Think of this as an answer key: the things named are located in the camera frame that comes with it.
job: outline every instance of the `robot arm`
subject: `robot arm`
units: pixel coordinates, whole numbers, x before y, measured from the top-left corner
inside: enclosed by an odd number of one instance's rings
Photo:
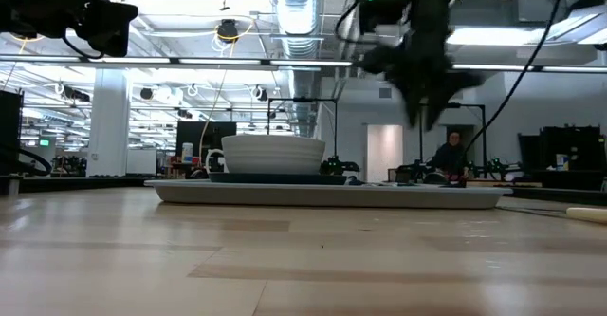
[[[363,70],[385,73],[402,94],[409,124],[414,126],[419,103],[428,99],[426,128],[432,129],[449,99],[459,90],[481,85],[484,78],[471,71],[454,71],[445,55],[452,0],[357,0],[360,33],[379,24],[397,24],[408,8],[410,29],[396,46],[377,46],[355,63]]]
[[[64,39],[73,48],[65,38],[73,28],[101,56],[126,56],[129,23],[137,16],[137,7],[108,0],[0,0],[0,32]]]

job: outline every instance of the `light wood table surface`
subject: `light wood table surface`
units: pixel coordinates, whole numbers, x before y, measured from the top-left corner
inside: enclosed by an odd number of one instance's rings
[[[0,314],[605,316],[607,227],[171,205],[149,188],[20,195],[0,199]]]

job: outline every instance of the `person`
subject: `person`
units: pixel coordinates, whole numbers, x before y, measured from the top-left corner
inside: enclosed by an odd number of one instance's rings
[[[468,178],[466,149],[461,144],[461,135],[457,131],[449,133],[449,140],[443,144],[432,159],[434,168],[442,172],[451,181]]]

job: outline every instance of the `silver ductwork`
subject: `silver ductwork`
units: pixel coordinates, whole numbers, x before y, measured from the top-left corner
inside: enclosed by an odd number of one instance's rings
[[[276,14],[281,32],[287,35],[309,35],[318,32],[321,0],[276,0]],[[303,38],[284,38],[283,51],[288,59],[315,59],[319,41]],[[289,90],[292,97],[318,98],[321,93],[321,75],[315,71],[289,71]],[[312,137],[315,119],[310,111],[317,104],[296,103],[293,106],[296,132]]]

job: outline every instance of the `white tray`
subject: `white tray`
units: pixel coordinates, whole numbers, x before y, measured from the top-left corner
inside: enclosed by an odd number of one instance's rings
[[[501,188],[322,186],[212,183],[207,180],[150,180],[160,199],[177,203],[229,205],[490,209]]]

